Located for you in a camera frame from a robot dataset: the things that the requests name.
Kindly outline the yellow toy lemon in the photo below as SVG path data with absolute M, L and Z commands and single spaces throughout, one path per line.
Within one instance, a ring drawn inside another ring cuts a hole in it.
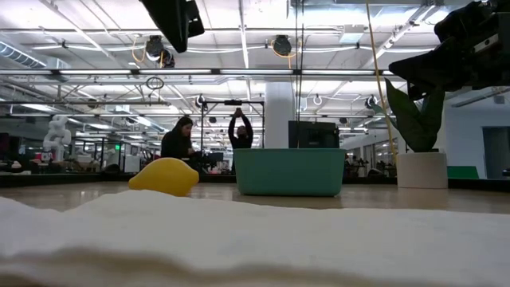
M 186 197 L 198 183 L 199 173 L 180 159 L 160 158 L 149 163 L 128 181 L 131 190 L 158 191 Z

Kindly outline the person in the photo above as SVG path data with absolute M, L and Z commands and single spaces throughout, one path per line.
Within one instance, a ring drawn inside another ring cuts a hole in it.
M 241 118 L 243 125 L 234 131 L 237 118 Z M 253 144 L 253 127 L 247 116 L 244 115 L 240 108 L 236 108 L 231 117 L 228 127 L 228 137 L 232 145 L 232 149 L 251 148 Z
M 167 132 L 161 143 L 161 157 L 188 159 L 194 153 L 191 142 L 193 120 L 184 116 L 178 120 L 171 131 Z

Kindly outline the black metal frame stand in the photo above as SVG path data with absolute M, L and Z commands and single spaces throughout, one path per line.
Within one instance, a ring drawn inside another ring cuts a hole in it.
M 247 104 L 262 119 L 261 146 L 265 147 L 265 102 L 262 100 L 202 100 L 200 106 L 200 149 L 204 151 L 204 120 L 219 105 L 240 107 Z

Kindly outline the white folded cloth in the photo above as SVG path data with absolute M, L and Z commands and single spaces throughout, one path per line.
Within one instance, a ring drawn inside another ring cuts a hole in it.
M 510 215 L 259 206 L 154 191 L 0 199 L 0 286 L 510 287 Z

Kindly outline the white round plant pot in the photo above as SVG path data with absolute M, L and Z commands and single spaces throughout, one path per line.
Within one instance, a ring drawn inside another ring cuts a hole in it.
M 397 155 L 397 182 L 401 188 L 447 189 L 447 158 L 440 152 Z

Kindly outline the green board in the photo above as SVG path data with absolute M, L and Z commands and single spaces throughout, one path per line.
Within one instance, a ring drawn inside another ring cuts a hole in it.
M 475 166 L 448 166 L 447 174 L 450 179 L 479 179 Z

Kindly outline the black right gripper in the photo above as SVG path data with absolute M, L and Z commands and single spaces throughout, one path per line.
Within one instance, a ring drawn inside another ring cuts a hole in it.
M 510 0 L 470 2 L 439 21 L 434 32 L 441 42 L 436 48 L 389 65 L 406 81 L 411 100 L 444 90 L 439 79 L 443 44 L 453 57 L 458 84 L 510 86 Z

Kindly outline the white round pillar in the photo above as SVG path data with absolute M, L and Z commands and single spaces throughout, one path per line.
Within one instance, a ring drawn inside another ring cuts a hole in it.
M 288 148 L 288 122 L 294 120 L 295 101 L 291 82 L 265 86 L 265 147 Z

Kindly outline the black monitor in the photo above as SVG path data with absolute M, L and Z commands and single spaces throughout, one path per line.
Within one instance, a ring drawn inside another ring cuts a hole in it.
M 288 122 L 289 148 L 339 148 L 339 129 L 334 123 Z

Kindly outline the teal plastic tub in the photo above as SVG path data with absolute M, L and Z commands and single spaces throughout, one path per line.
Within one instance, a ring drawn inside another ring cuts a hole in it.
M 243 195 L 335 197 L 344 157 L 339 148 L 237 149 L 237 189 Z

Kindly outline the green leafy plant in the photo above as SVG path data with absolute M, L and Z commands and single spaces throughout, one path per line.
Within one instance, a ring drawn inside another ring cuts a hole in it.
M 435 147 L 441 129 L 445 92 L 434 89 L 418 107 L 403 91 L 385 79 L 386 102 L 394 118 L 389 121 L 413 152 L 439 152 Z

